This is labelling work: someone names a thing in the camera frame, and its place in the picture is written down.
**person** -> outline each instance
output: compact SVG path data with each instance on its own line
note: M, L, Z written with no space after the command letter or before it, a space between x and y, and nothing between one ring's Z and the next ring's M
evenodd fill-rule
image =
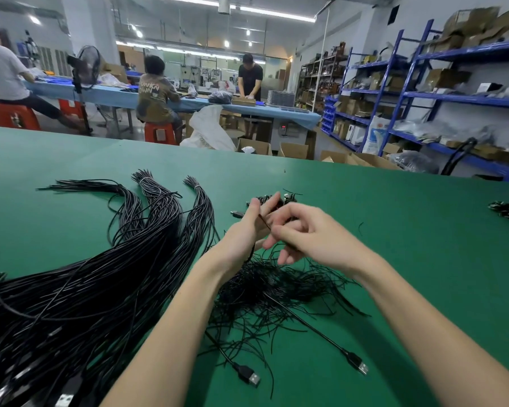
M442 405L509 407L509 371L384 258L319 208L289 203L269 214L278 199L276 193L261 207L253 198L243 219L198 260L101 407L183 405L219 287L239 271L253 244L270 249L280 240L286 246L278 264L311 257L364 286ZM271 227L266 239L259 214Z
M250 53L244 54L243 64L239 66L238 71L238 87L239 95L241 97L248 97L257 101L262 101L262 78L264 78L264 71L262 67L255 63L253 55ZM257 116L249 116L250 119L257 119ZM250 122L250 128L245 133L245 138L252 139L256 132L258 124L256 121Z
M164 77L166 64L157 56L145 57L145 71L139 79L138 106L136 115L142 122L155 124L171 123L174 128L175 141L179 144L183 137L183 120L168 107L168 99L180 102L174 85Z
M60 109L30 92L19 75L29 83L35 82L35 78L28 68L22 64L13 51L2 46L0 40L0 102L28 107L57 120L70 129L87 133L81 123L70 120Z

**green table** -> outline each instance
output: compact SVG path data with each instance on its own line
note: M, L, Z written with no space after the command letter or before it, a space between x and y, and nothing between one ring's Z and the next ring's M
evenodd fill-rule
M130 175L139 168L179 191L184 209L194 195L182 180L196 177L219 231L253 196L302 193L301 202L332 214L509 368L509 220L487 208L509 202L508 183L0 128L0 271L16 277L50 270L108 248L107 196L35 188L55 179L111 178L136 189ZM319 336L281 330L273 355L269 345L265 352L275 375L272 401L260 361L238 358L262 377L254 389L230 367L215 368L218 354L211 354L198 360L187 405L435 405L367 293L353 286L345 294L373 317L339 313L312 323L361 356L367 376Z

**standing fan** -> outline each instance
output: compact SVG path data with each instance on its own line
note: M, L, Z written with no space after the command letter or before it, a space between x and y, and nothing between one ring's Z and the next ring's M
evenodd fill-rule
M81 103L81 115L83 116L83 123L88 133L92 132L88 124L87 109L82 95L82 84L85 89L93 88L98 82L98 75L100 74L100 64L102 56L94 46L84 46L77 57L68 56L66 62L72 68L72 77L74 90L79 96Z

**orange stool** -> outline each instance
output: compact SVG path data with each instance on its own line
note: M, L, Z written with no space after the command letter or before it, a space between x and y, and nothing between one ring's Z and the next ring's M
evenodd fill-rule
M81 103L79 101L74 101L74 107L72 107L68 100L59 99L59 107L64 115L77 116L79 117L80 120L83 119L83 114L81 112Z
M0 103L0 127L41 131L40 123L34 111L28 107L14 104Z
M146 122L145 141L147 143L178 145L175 141L174 128L171 123L159 125Z

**white pole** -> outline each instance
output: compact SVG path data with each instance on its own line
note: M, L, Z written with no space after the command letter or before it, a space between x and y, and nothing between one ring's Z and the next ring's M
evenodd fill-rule
M315 85L315 96L313 97L313 107L311 108L311 111L315 112L315 102L317 101L317 93L319 92L319 81L321 79L321 71L322 71L322 64L324 62L324 58L322 55L324 54L324 43L326 41L326 29L328 28L328 18L330 17L330 8L332 6L328 6L328 10L326 13L326 25L324 27L324 38L322 39L322 48L321 48L321 58L319 59L319 74L317 74L317 84Z

